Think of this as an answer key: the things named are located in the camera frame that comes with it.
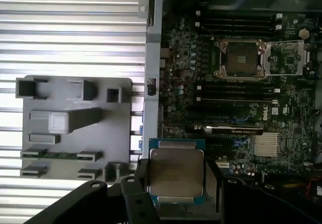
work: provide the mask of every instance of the silver heatsink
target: silver heatsink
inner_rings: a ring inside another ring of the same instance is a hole
[[[278,157],[280,154],[280,134],[264,132],[255,136],[254,154],[259,157]]]

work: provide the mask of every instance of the cpu socket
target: cpu socket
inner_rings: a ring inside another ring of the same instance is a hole
[[[216,77],[227,80],[259,81],[265,78],[262,55],[266,44],[258,40],[223,39],[215,42],[220,48]]]

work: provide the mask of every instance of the red wire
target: red wire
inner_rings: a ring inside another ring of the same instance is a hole
[[[310,193],[310,189],[311,189],[311,185],[312,185],[312,181],[318,181],[319,179],[321,179],[322,178],[322,176],[318,176],[316,179],[310,179],[310,181],[309,181],[309,183],[308,183],[308,185],[307,185],[307,187],[306,187],[306,199],[308,199],[309,200],[309,193]]]

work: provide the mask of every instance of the blue connector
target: blue connector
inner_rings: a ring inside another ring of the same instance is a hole
[[[139,140],[139,149],[143,150],[143,140]]]

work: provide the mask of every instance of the motherboard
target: motherboard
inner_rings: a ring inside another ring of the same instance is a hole
[[[204,139],[227,175],[310,171],[320,33],[318,14],[165,15],[159,136]]]

